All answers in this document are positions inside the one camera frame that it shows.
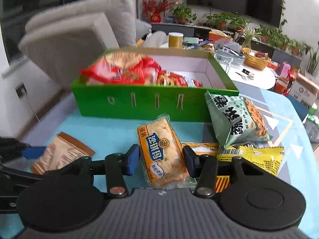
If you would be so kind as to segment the orange egg cake packet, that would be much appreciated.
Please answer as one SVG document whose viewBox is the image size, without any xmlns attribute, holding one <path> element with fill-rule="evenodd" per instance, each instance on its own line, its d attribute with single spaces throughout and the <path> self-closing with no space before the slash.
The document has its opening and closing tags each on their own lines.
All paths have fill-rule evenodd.
<svg viewBox="0 0 319 239">
<path fill-rule="evenodd" d="M 144 176 L 152 188 L 191 188 L 195 182 L 185 166 L 182 145 L 170 125 L 170 116 L 137 128 Z"/>
</svg>

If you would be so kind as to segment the green cracker snack bag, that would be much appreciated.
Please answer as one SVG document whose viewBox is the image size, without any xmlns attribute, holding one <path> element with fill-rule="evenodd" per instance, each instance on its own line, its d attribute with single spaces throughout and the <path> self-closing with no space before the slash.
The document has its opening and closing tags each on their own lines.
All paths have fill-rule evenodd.
<svg viewBox="0 0 319 239">
<path fill-rule="evenodd" d="M 205 99 L 215 137 L 222 147 L 271 140 L 264 118 L 251 100 L 209 91 Z"/>
</svg>

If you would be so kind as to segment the yellow red striped snack bag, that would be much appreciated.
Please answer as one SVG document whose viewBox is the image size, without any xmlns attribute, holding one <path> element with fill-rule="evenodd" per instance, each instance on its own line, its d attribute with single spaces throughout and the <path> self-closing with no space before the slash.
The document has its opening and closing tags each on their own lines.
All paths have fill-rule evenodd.
<svg viewBox="0 0 319 239">
<path fill-rule="evenodd" d="M 233 157 L 242 157 L 268 173 L 277 176 L 284 157 L 283 147 L 262 147 L 253 146 L 219 146 L 215 157 L 219 161 L 231 161 Z"/>
</svg>

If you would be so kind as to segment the brown beige snack packet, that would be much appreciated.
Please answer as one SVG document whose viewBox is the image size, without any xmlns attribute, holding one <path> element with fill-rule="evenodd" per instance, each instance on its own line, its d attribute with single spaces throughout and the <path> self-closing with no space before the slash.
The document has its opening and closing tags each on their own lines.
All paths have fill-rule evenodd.
<svg viewBox="0 0 319 239">
<path fill-rule="evenodd" d="M 58 133 L 45 148 L 44 153 L 31 165 L 30 170 L 39 175 L 58 170 L 81 157 L 95 154 L 90 147 L 65 132 Z"/>
</svg>

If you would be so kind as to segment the green cardboard box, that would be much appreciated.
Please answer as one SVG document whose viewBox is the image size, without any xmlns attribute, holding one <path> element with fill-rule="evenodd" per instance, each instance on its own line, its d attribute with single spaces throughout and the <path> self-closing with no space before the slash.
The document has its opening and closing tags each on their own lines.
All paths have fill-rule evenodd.
<svg viewBox="0 0 319 239">
<path fill-rule="evenodd" d="M 210 122 L 204 94 L 238 96 L 239 91 L 214 56 L 205 50 L 174 48 L 120 48 L 141 53 L 162 69 L 198 80 L 203 87 L 104 84 L 86 85 L 80 75 L 71 84 L 81 115 L 115 119 L 154 120 L 161 114 L 173 121 Z"/>
</svg>

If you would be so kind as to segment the clear drinking glass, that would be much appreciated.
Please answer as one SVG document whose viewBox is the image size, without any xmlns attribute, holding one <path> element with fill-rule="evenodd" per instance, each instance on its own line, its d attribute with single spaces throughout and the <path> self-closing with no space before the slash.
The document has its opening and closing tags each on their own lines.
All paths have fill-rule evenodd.
<svg viewBox="0 0 319 239">
<path fill-rule="evenodd" d="M 215 52 L 215 57 L 217 61 L 219 62 L 219 64 L 223 66 L 224 71 L 228 73 L 232 65 L 232 62 L 234 60 L 234 56 L 229 52 L 225 52 L 223 50 L 217 50 Z"/>
</svg>

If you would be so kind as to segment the white round coffee table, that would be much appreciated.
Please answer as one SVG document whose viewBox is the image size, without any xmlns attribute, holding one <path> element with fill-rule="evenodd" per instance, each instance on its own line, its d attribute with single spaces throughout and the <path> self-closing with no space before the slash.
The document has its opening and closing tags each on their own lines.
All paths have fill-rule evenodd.
<svg viewBox="0 0 319 239">
<path fill-rule="evenodd" d="M 234 57 L 228 73 L 224 71 L 215 57 L 215 52 L 208 50 L 185 50 L 169 48 L 163 44 L 151 50 L 149 56 L 155 59 L 163 70 L 192 78 L 202 83 L 205 88 L 226 89 L 226 82 L 247 84 L 269 90 L 275 85 L 275 75 L 269 68 L 263 71 L 247 66 Z"/>
</svg>

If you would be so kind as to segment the orange cup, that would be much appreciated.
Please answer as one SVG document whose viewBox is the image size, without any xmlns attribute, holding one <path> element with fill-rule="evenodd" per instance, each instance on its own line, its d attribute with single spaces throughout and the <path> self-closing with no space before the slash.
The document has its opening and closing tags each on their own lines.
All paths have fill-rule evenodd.
<svg viewBox="0 0 319 239">
<path fill-rule="evenodd" d="M 278 94 L 283 94 L 288 85 L 288 82 L 289 82 L 288 79 L 286 79 L 285 77 L 279 77 L 279 79 L 277 79 L 275 83 L 273 92 Z"/>
</svg>

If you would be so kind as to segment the yellow woven basket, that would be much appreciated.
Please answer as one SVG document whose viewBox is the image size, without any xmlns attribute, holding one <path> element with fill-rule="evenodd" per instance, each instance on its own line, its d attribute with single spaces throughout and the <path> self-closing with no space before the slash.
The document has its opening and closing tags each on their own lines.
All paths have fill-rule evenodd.
<svg viewBox="0 0 319 239">
<path fill-rule="evenodd" d="M 257 70 L 263 71 L 271 61 L 268 56 L 265 59 L 256 57 L 256 51 L 249 48 L 241 48 L 241 52 L 245 56 L 244 63 Z"/>
</svg>

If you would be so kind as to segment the brown white carton box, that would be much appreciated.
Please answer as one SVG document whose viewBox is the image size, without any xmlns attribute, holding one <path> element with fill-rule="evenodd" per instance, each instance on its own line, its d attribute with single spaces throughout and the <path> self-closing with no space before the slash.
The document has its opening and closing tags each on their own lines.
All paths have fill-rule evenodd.
<svg viewBox="0 0 319 239">
<path fill-rule="evenodd" d="M 317 98 L 318 90 L 317 84 L 298 73 L 289 95 L 309 110 Z"/>
</svg>

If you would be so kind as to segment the pink box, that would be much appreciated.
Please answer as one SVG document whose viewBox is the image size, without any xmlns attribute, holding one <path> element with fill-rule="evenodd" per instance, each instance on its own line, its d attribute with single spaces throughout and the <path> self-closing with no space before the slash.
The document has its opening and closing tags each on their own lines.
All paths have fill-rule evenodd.
<svg viewBox="0 0 319 239">
<path fill-rule="evenodd" d="M 291 65 L 288 62 L 281 62 L 276 69 L 276 73 L 279 77 L 288 77 L 288 72 L 291 69 Z"/>
</svg>

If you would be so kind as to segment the orange storage box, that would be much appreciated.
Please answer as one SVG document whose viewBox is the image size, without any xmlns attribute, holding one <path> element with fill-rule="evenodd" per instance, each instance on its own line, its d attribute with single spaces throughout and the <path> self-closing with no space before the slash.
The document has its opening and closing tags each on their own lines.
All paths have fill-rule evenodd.
<svg viewBox="0 0 319 239">
<path fill-rule="evenodd" d="M 211 30 L 208 34 L 208 41 L 213 44 L 227 44 L 231 37 L 220 30 Z"/>
</svg>

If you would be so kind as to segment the yellow tin can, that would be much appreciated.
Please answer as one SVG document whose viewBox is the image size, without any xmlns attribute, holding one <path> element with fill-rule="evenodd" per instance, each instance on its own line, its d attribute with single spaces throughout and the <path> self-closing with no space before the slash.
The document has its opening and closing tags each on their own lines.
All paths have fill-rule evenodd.
<svg viewBox="0 0 319 239">
<path fill-rule="evenodd" d="M 183 33 L 180 32 L 170 32 L 168 34 L 168 46 L 170 48 L 182 48 L 183 45 Z"/>
</svg>

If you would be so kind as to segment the grey sofa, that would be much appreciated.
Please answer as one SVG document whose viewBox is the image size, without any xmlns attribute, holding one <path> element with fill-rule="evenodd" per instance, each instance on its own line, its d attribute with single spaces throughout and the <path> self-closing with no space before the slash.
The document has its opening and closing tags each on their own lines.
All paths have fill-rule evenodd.
<svg viewBox="0 0 319 239">
<path fill-rule="evenodd" d="M 79 0 L 41 11 L 25 25 L 18 48 L 60 87 L 107 49 L 135 46 L 151 25 L 135 15 L 133 0 Z"/>
</svg>

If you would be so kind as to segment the grass plant in vase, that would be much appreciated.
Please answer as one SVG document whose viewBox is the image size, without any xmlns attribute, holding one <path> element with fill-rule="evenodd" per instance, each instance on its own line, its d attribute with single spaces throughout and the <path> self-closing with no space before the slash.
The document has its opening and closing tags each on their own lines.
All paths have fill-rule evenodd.
<svg viewBox="0 0 319 239">
<path fill-rule="evenodd" d="M 251 48 L 251 41 L 253 39 L 260 40 L 261 39 L 261 32 L 258 29 L 255 29 L 254 27 L 250 27 L 249 24 L 245 26 L 243 29 L 243 36 L 244 36 L 244 42 L 242 44 L 242 48 Z"/>
</svg>

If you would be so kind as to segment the tall leafy floor plant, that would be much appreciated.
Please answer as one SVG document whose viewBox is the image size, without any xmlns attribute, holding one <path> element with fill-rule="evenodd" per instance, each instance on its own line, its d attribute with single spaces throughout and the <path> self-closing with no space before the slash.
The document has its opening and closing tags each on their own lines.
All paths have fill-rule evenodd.
<svg viewBox="0 0 319 239">
<path fill-rule="evenodd" d="M 309 61 L 307 64 L 307 73 L 314 76 L 318 67 L 318 48 L 314 50 L 312 47 L 307 46 L 306 54 L 309 53 Z"/>
</svg>

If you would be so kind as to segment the potted green plant middle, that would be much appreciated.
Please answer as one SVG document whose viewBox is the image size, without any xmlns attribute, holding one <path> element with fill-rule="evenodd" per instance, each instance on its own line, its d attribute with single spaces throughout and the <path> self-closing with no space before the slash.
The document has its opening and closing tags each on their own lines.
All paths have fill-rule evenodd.
<svg viewBox="0 0 319 239">
<path fill-rule="evenodd" d="M 238 33 L 242 33 L 250 23 L 245 18 L 230 12 L 206 13 L 203 18 L 206 26 L 215 27 L 218 30 L 231 29 Z"/>
</svg>

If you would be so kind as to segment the potted green plant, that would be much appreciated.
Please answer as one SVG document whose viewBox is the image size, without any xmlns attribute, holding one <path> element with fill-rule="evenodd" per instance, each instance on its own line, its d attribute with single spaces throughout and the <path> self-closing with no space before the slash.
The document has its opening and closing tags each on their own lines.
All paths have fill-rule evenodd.
<svg viewBox="0 0 319 239">
<path fill-rule="evenodd" d="M 305 42 L 290 39 L 281 29 L 260 25 L 255 29 L 261 42 L 268 44 L 272 48 L 289 51 L 292 55 L 302 57 L 307 55 L 312 47 Z"/>
<path fill-rule="evenodd" d="M 242 33 L 250 23 L 245 18 L 230 12 L 206 13 L 203 18 L 206 26 L 215 27 L 218 30 L 231 29 L 238 33 Z"/>
<path fill-rule="evenodd" d="M 197 14 L 192 13 L 192 9 L 184 4 L 178 4 L 170 10 L 176 18 L 178 24 L 193 23 L 197 19 Z"/>
</svg>

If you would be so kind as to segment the potted green plant right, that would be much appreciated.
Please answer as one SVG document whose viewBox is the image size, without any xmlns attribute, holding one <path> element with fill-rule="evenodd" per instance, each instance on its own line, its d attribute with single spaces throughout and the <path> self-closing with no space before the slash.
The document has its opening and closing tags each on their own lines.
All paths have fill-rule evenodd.
<svg viewBox="0 0 319 239">
<path fill-rule="evenodd" d="M 255 29 L 261 42 L 268 44 L 272 48 L 289 51 L 292 55 L 302 57 L 307 55 L 312 47 L 305 42 L 290 39 L 281 29 L 260 25 Z"/>
</svg>

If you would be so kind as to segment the potted green plant left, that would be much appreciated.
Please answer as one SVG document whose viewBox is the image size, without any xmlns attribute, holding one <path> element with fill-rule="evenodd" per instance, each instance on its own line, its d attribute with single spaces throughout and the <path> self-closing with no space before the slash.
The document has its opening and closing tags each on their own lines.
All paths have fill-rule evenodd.
<svg viewBox="0 0 319 239">
<path fill-rule="evenodd" d="M 197 19 L 197 14 L 192 13 L 192 9 L 184 4 L 178 4 L 170 10 L 176 18 L 178 24 L 193 23 Z"/>
</svg>

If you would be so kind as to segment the red flower arrangement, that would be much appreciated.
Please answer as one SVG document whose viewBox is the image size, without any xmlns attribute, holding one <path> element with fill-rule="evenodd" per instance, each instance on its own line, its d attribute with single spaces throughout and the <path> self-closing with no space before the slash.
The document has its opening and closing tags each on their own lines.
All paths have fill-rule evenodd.
<svg viewBox="0 0 319 239">
<path fill-rule="evenodd" d="M 176 0 L 142 0 L 142 16 L 150 23 L 160 23 L 161 15 L 165 16 L 166 11 L 171 10 Z"/>
</svg>

